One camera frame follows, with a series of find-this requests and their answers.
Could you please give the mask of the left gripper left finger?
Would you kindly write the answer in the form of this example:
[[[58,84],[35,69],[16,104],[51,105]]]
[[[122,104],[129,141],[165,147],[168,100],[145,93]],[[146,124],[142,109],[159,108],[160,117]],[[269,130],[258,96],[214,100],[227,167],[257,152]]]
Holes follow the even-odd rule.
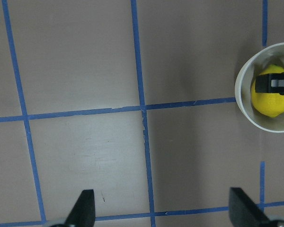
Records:
[[[63,225],[66,227],[93,227],[95,220],[94,190],[83,190]]]

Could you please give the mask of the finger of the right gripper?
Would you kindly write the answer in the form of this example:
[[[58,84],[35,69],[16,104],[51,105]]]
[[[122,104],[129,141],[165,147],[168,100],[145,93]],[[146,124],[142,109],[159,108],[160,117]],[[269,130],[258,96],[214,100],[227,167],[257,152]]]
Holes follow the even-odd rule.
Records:
[[[284,72],[269,73],[256,77],[255,92],[267,94],[284,94]]]

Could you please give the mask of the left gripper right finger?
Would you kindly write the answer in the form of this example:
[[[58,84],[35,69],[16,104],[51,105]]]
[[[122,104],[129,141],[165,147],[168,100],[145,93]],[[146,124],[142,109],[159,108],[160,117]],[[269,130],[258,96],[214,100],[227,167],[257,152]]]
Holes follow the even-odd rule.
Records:
[[[234,227],[267,227],[269,218],[239,187],[229,190],[229,219]]]

